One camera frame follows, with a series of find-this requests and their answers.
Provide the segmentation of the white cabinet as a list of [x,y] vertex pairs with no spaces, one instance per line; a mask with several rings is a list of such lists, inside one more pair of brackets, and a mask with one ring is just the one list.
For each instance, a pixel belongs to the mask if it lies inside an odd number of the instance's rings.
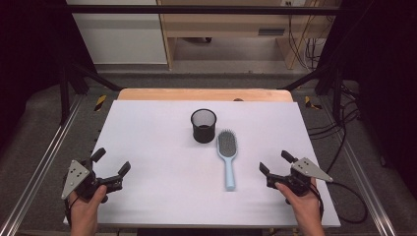
[[74,14],[92,62],[166,64],[158,14]]

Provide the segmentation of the dark curtain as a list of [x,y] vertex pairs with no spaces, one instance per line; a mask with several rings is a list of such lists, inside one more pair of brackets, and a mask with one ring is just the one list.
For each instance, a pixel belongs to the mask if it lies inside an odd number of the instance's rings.
[[0,148],[11,139],[28,99],[59,83],[59,64],[44,26],[57,33],[73,60],[95,70],[73,15],[46,9],[47,5],[66,3],[67,0],[0,0]]
[[340,0],[321,61],[359,84],[383,157],[417,199],[417,0]]

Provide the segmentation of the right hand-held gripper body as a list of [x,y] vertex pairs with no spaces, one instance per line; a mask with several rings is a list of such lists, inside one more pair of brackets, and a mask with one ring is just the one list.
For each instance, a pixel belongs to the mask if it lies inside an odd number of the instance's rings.
[[307,157],[301,159],[285,157],[285,160],[291,164],[290,174],[287,176],[272,174],[266,168],[267,186],[269,188],[275,189],[275,184],[280,183],[287,186],[296,196],[303,197],[310,191],[312,178],[330,183],[333,181],[332,177]]

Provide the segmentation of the person's left hand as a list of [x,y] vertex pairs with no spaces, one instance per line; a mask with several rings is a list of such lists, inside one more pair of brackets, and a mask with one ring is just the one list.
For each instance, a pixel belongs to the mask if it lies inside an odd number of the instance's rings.
[[97,211],[106,195],[107,188],[100,186],[89,201],[72,192],[69,196],[71,207],[71,236],[94,236],[97,230]]

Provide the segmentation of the light blue hairbrush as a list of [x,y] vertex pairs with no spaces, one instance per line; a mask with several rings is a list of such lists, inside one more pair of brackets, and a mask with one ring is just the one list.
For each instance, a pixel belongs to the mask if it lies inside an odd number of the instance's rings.
[[222,130],[216,141],[217,154],[225,164],[225,188],[227,191],[235,189],[232,161],[237,155],[237,139],[232,130]]

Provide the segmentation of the aluminium rail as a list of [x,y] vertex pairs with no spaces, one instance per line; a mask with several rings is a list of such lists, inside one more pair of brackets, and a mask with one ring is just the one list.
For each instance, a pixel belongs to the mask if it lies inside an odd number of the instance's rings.
[[0,227],[0,236],[15,236],[23,219],[25,218],[30,205],[33,202],[34,197],[40,188],[49,167],[51,166],[59,148],[61,147],[65,137],[79,111],[84,97],[82,95],[76,95],[74,101],[70,106],[68,116],[64,119],[64,122],[59,125],[55,132],[53,139],[49,143],[45,153],[35,168],[33,174],[30,177],[23,193],[19,200],[15,204],[12,212],[9,214],[3,225]]
[[344,142],[343,150],[349,169],[365,201],[368,211],[381,236],[397,236],[397,233],[375,191],[364,168],[361,166],[351,144]]

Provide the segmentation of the black mesh pen holder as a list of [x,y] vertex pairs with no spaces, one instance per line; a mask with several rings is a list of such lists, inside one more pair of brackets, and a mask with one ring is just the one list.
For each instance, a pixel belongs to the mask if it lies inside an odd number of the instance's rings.
[[202,108],[194,111],[191,115],[193,137],[200,144],[208,144],[215,137],[215,124],[217,117],[209,109]]

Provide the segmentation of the person's right hand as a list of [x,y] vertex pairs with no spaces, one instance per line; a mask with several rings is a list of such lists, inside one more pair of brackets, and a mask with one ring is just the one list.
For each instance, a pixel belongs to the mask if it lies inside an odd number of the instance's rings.
[[276,182],[275,187],[290,202],[304,236],[326,236],[322,226],[320,202],[313,193],[298,197],[284,184]]

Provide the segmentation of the wooden desk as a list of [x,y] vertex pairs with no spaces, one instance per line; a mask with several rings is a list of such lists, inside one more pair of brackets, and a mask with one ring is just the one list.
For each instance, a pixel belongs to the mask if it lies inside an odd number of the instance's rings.
[[[341,5],[342,0],[155,0],[164,5],[323,7]],[[278,43],[286,67],[299,64],[308,38],[326,38],[333,16],[162,14],[163,34],[180,37],[271,37]]]

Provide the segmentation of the black metal frame strut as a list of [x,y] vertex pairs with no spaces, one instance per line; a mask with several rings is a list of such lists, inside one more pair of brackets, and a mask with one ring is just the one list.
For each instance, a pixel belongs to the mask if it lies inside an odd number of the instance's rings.
[[326,64],[319,67],[315,71],[309,73],[308,75],[302,77],[301,79],[284,86],[284,90],[292,91],[307,82],[317,79],[318,83],[315,87],[315,92],[317,95],[328,94],[329,90],[332,89],[332,107],[331,107],[331,116],[333,120],[337,123],[341,123],[341,86],[342,86],[342,77],[341,72],[337,69],[336,66],[331,64]]
[[100,76],[97,72],[93,72],[81,64],[70,63],[64,65],[59,71],[61,125],[63,125],[70,117],[69,87],[72,87],[76,94],[87,94],[89,91],[89,86],[85,81],[85,78],[93,79],[97,83],[113,91],[121,91],[123,89],[122,87],[109,82]]

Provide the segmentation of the black metal frame bar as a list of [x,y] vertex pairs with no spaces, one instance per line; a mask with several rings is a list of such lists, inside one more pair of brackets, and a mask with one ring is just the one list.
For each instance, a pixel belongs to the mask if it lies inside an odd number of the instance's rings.
[[191,5],[65,5],[64,9],[80,14],[214,14],[214,15],[313,15],[336,16],[338,7],[255,7],[255,6],[191,6]]

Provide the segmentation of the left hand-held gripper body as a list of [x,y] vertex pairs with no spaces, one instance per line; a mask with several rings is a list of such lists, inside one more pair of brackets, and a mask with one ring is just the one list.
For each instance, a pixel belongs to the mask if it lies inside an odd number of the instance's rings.
[[106,193],[120,191],[123,186],[124,167],[115,176],[100,178],[92,170],[92,163],[72,160],[64,181],[62,200],[67,200],[75,192],[79,197],[90,200],[100,186],[106,187]]

